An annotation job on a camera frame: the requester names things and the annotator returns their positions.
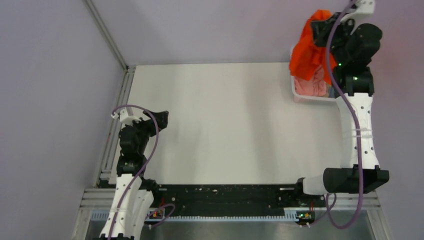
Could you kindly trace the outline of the orange t-shirt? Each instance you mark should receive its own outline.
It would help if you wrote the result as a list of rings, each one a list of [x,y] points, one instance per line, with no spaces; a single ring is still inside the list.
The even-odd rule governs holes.
[[[313,21],[325,21],[331,16],[332,13],[329,10],[318,9],[305,22],[289,61],[289,71],[292,76],[310,81],[315,76],[318,67],[322,67],[324,68],[322,79],[327,84],[332,84],[325,58],[326,47],[319,47],[314,44],[311,27]]]

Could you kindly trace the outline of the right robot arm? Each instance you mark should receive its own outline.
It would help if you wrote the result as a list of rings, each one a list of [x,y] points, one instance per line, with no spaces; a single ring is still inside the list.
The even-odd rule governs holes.
[[[374,79],[369,63],[380,49],[382,30],[369,23],[358,24],[352,13],[335,13],[311,23],[315,46],[324,48],[336,65],[331,70],[342,129],[342,162],[316,177],[298,180],[293,192],[299,206],[307,206],[314,195],[367,194],[389,181],[374,150],[372,104]]]

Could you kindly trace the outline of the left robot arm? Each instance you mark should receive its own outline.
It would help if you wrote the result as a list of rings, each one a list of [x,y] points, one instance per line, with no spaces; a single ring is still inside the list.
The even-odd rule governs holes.
[[[145,155],[151,138],[157,138],[168,125],[168,111],[143,110],[147,120],[136,117],[129,107],[124,107],[112,117],[119,119],[119,157],[116,165],[116,184],[104,227],[99,240],[138,240],[150,207],[160,202],[155,180],[145,179],[144,173],[152,155]]]

